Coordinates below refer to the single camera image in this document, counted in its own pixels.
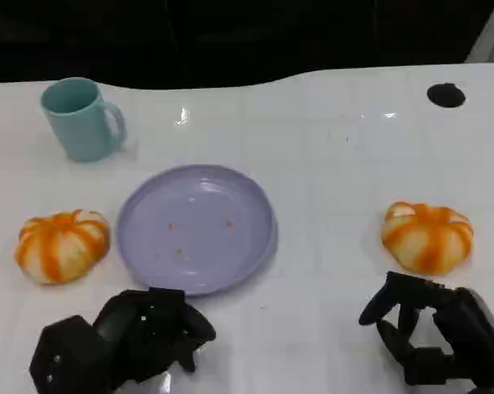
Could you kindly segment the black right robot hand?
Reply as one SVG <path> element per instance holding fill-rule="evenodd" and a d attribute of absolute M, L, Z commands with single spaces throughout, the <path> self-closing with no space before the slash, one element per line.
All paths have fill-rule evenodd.
<path fill-rule="evenodd" d="M 410 337 L 423 309 L 453 350 L 415 347 Z M 388 272 L 379 292 L 359 316 L 375 325 L 410 386 L 444 385 L 451 379 L 471 381 L 476 393 L 494 393 L 494 316 L 484 299 L 465 287 L 449 289 L 421 277 Z"/>

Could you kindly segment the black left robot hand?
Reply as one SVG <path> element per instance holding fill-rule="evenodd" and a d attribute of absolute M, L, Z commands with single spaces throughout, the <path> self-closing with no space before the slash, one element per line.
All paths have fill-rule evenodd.
<path fill-rule="evenodd" d="M 217 336 L 183 291 L 156 287 L 113 296 L 94 320 L 94 329 L 111 350 L 113 390 L 127 381 L 146 381 L 174 363 L 193 373 L 194 353 Z"/>

